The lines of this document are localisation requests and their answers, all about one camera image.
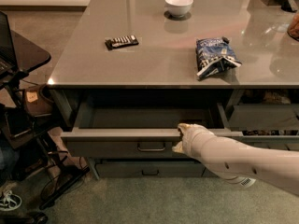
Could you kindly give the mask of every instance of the snack bag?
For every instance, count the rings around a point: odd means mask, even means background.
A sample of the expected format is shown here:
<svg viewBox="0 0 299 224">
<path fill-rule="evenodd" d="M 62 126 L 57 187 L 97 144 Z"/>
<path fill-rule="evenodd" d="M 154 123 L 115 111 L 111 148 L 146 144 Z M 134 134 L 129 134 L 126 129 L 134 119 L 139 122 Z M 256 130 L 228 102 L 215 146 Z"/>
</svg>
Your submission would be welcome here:
<svg viewBox="0 0 299 224">
<path fill-rule="evenodd" d="M 196 41 L 198 79 L 241 66 L 226 37 Z"/>
</svg>

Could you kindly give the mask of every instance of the table top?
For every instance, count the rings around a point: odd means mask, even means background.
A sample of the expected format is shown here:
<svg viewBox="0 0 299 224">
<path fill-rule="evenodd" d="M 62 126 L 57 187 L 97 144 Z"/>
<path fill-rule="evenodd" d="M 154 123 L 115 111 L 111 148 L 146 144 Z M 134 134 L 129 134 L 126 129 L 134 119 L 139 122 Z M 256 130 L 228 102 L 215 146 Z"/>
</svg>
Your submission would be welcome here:
<svg viewBox="0 0 299 224">
<path fill-rule="evenodd" d="M 48 84 L 53 88 L 299 88 L 293 14 L 260 0 L 194 0 L 181 20 L 164 0 L 91 0 Z M 139 45 L 108 51 L 105 40 Z M 196 39 L 229 38 L 241 67 L 197 79 Z"/>
</svg>

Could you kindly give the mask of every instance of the open drawer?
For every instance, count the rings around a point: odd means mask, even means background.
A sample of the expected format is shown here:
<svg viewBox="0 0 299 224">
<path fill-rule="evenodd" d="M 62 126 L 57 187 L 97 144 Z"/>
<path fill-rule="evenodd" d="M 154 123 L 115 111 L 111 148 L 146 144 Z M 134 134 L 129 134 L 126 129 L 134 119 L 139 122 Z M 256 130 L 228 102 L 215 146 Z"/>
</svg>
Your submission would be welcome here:
<svg viewBox="0 0 299 224">
<path fill-rule="evenodd" d="M 234 105 L 231 130 L 299 130 L 299 105 Z"/>
<path fill-rule="evenodd" d="M 177 126 L 181 122 L 204 125 L 217 135 L 241 137 L 241 132 L 224 128 L 217 106 L 211 105 L 216 102 L 211 103 L 211 95 L 205 96 L 205 92 L 88 92 L 75 127 L 72 132 L 62 133 L 62 139 L 73 156 L 169 159 L 186 158 L 172 152 L 172 146 L 180 141 Z"/>
</svg>

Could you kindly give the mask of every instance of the lower drawer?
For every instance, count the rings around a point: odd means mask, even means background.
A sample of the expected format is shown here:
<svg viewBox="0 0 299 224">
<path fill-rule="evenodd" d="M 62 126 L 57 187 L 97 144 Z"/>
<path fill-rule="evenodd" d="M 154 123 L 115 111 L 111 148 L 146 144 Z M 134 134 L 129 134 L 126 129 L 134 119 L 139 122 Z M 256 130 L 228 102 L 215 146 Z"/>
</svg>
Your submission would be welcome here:
<svg viewBox="0 0 299 224">
<path fill-rule="evenodd" d="M 95 160 L 100 177 L 214 177 L 193 160 Z"/>
</svg>

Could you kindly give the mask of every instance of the drawer front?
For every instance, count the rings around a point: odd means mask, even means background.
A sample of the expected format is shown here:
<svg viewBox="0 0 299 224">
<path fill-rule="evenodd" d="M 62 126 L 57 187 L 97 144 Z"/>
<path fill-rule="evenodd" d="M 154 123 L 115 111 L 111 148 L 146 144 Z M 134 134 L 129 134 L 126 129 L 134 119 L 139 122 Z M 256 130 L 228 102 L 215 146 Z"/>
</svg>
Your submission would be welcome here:
<svg viewBox="0 0 299 224">
<path fill-rule="evenodd" d="M 172 142 L 68 142 L 74 157 L 97 158 L 170 158 Z"/>
<path fill-rule="evenodd" d="M 95 170 L 100 177 L 212 177 L 197 161 L 126 161 L 98 160 Z"/>
<path fill-rule="evenodd" d="M 237 138 L 237 140 L 249 145 L 263 144 L 270 147 L 279 147 L 281 145 L 291 144 L 292 147 L 297 147 L 296 144 L 299 144 L 299 135 L 242 136 Z"/>
<path fill-rule="evenodd" d="M 211 129 L 218 136 L 241 138 L 241 132 Z M 74 157 L 94 158 L 186 158 L 172 151 L 180 141 L 175 129 L 74 129 L 62 133 Z"/>
</svg>

